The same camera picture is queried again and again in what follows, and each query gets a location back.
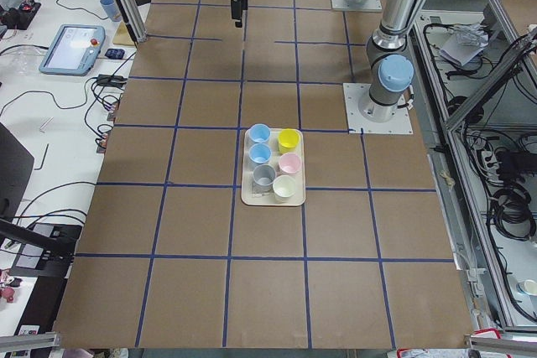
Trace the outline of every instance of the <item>yellow cup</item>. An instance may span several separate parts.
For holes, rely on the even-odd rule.
[[[290,153],[299,145],[300,136],[294,129],[284,129],[278,135],[278,148],[282,154]]]

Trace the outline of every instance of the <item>white desk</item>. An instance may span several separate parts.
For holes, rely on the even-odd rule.
[[[37,0],[42,3],[34,21],[26,31],[18,31],[10,39],[0,41],[0,50],[15,44],[39,44],[49,46],[59,27],[64,23],[83,23],[101,25],[106,30],[107,38],[102,47],[102,53],[94,67],[87,76],[60,76],[43,75],[38,72],[38,66],[43,59],[44,52],[33,48],[14,49],[12,54],[0,57],[0,109],[13,98],[29,90],[49,91],[55,95],[62,106],[80,105],[84,101],[84,82],[98,74],[111,74],[122,63],[121,60],[109,60],[104,57],[106,49],[125,49],[127,58],[134,51],[134,47],[115,46],[112,44],[113,35],[118,23],[111,20],[99,20],[84,11],[70,11],[58,6],[56,0]],[[92,12],[105,16],[99,0],[61,0],[69,7],[83,7]],[[149,5],[139,8],[145,19]],[[13,31],[6,33],[10,37]],[[119,75],[128,76],[132,61],[127,62]],[[93,101],[91,92],[88,102],[74,110],[58,109],[51,97],[45,94],[28,94],[15,101],[0,116],[0,122],[5,125],[13,135],[34,155],[34,168],[40,166],[44,151],[49,149],[44,159],[43,168],[35,170],[29,181],[24,195],[31,200],[41,192],[74,181],[88,181],[95,183],[103,160],[102,154],[96,153],[95,134],[84,124],[84,114]],[[41,132],[41,125],[53,119]],[[107,113],[97,103],[88,115],[88,122],[92,127],[105,123]],[[48,211],[74,208],[87,211],[91,203],[93,187],[87,184],[78,184],[58,189],[34,203],[27,211],[27,215],[44,214]],[[18,213],[27,205],[23,202]],[[60,217],[49,219],[48,222],[72,223]],[[7,268],[13,264],[15,256],[0,252],[0,267]],[[0,299],[0,336],[13,335],[23,310],[32,293],[35,278],[24,278],[23,285],[15,293],[15,303],[7,304]]]

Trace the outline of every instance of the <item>white tray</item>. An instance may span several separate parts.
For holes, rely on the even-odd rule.
[[[278,135],[283,129],[270,129],[270,138],[268,146],[272,151],[272,156],[268,164],[276,170],[279,176],[278,160],[282,156],[278,148]],[[244,153],[242,156],[242,183],[241,183],[241,199],[247,205],[278,205],[278,206],[297,206],[303,205],[305,202],[305,172],[304,172],[304,138],[302,133],[297,130],[300,140],[293,153],[296,153],[302,159],[302,169],[293,176],[296,181],[296,193],[289,201],[280,202],[276,200],[274,192],[271,190],[266,193],[252,192],[252,174],[253,163],[250,161],[248,150],[252,147],[253,142],[248,136],[249,130],[244,135]]]

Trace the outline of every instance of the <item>power adapter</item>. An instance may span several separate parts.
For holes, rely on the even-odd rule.
[[[98,75],[96,83],[98,86],[103,87],[123,88],[127,83],[127,79],[122,75]]]
[[[522,175],[537,174],[537,154],[499,151],[496,156],[500,164],[498,173],[501,180],[524,182]]]

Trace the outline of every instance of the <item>blue cup on desk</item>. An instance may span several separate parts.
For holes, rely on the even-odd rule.
[[[121,13],[114,0],[101,0],[101,6],[113,22],[121,21]]]

